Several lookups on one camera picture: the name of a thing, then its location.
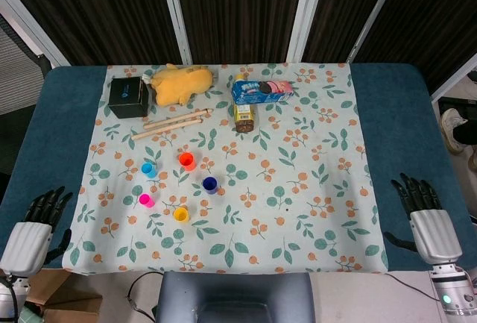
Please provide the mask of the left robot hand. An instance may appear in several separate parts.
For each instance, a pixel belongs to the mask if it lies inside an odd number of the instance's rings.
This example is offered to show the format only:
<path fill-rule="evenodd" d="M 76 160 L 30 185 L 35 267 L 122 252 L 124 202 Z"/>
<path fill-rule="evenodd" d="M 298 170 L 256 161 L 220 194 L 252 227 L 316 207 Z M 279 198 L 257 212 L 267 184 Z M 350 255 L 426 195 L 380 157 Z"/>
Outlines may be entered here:
<path fill-rule="evenodd" d="M 65 193 L 65 187 L 35 198 L 24 219 L 15 224 L 1 257 L 1 270 L 12 277 L 31 277 L 52 260 L 64 255 L 72 238 L 72 230 L 67 228 L 60 244 L 50 249 L 66 205 L 73 196 Z"/>

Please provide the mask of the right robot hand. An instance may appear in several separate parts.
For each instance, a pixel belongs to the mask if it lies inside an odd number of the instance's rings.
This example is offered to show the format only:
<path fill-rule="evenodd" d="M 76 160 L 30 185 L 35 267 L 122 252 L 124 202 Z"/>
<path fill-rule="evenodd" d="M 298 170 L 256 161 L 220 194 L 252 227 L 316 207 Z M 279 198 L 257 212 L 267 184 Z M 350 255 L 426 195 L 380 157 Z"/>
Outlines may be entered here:
<path fill-rule="evenodd" d="M 385 231 L 383 235 L 392 245 L 416 252 L 433 266 L 457 263 L 462 248 L 454 225 L 443 209 L 435 189 L 425 180 L 417 180 L 404 173 L 401 180 L 391 180 L 404 208 L 414 239 L 397 238 Z"/>

